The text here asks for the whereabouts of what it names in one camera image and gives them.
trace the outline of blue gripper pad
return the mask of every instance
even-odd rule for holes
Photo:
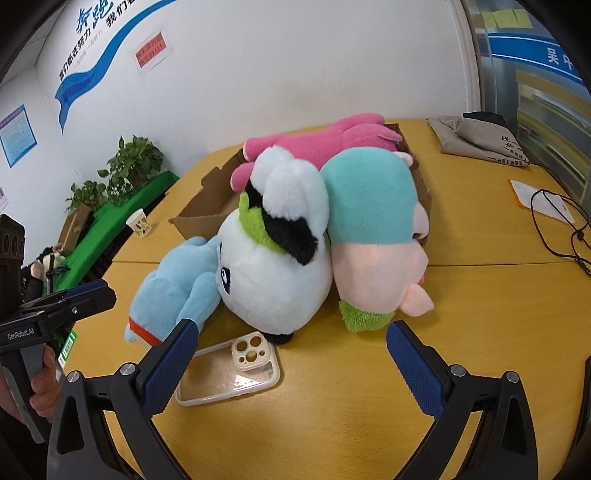
[[[185,328],[164,353],[160,363],[144,381],[142,409],[148,417],[162,413],[173,396],[185,370],[193,359],[199,339],[195,322],[187,322]]]
[[[425,415],[438,419],[445,407],[441,382],[396,323],[388,327],[386,346],[418,406]]]

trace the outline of screw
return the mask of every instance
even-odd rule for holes
[[[450,370],[452,371],[452,374],[456,377],[463,377],[464,375],[466,375],[466,369],[458,364],[452,365],[450,367]]]
[[[78,370],[74,370],[68,374],[68,383],[75,383],[80,378],[80,372]]]
[[[505,374],[505,376],[511,383],[517,383],[519,381],[519,375],[517,375],[515,372],[509,371]]]
[[[131,375],[133,372],[135,372],[135,365],[125,364],[119,369],[119,372],[121,372],[121,375]]]

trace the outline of plush toy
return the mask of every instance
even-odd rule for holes
[[[53,265],[51,264],[51,256],[53,255]],[[43,280],[47,281],[47,271],[54,270],[56,268],[63,267],[66,264],[66,257],[63,257],[61,253],[55,252],[53,254],[45,255],[43,257],[43,266],[45,267],[45,272],[43,274]]]
[[[420,286],[428,259],[415,238],[427,213],[410,172],[413,158],[381,148],[350,148],[320,170],[329,193],[333,272],[349,330],[379,329],[396,309],[410,316],[433,308]]]
[[[281,147],[259,155],[252,183],[218,233],[216,280],[231,311],[281,344],[330,290],[328,195],[318,169]]]
[[[128,342],[160,345],[176,324],[190,319],[203,330],[220,302],[215,272],[217,237],[196,236],[173,248],[135,294],[125,328]]]
[[[296,158],[308,160],[320,169],[337,153],[351,147],[381,147],[396,151],[402,137],[384,126],[384,117],[377,113],[360,113],[343,118],[321,132],[282,134],[265,138],[249,138],[242,151],[248,163],[232,173],[230,185],[234,192],[246,188],[254,162],[268,147],[279,145]]]

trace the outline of phone case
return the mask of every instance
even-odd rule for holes
[[[174,396],[183,407],[202,405],[271,388],[280,376],[275,349],[253,332],[198,350]]]

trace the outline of white wall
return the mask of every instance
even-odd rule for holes
[[[0,88],[0,119],[24,104],[37,146],[12,168],[0,148],[0,187],[8,198],[7,213],[25,226],[25,262],[57,242],[66,217],[66,197],[74,181],[66,151],[56,129],[36,69],[20,74]]]
[[[37,63],[55,121],[59,71],[79,38],[79,10],[92,3],[70,0]],[[113,27],[99,22],[97,43],[68,73],[89,70],[117,29],[153,3],[135,0]],[[461,114],[474,95],[456,29],[446,0],[177,0],[143,20],[104,79],[73,104],[63,132],[67,159],[94,179],[119,136],[136,134],[183,174],[249,136],[353,113]],[[160,30],[174,53],[140,74],[134,49]]]

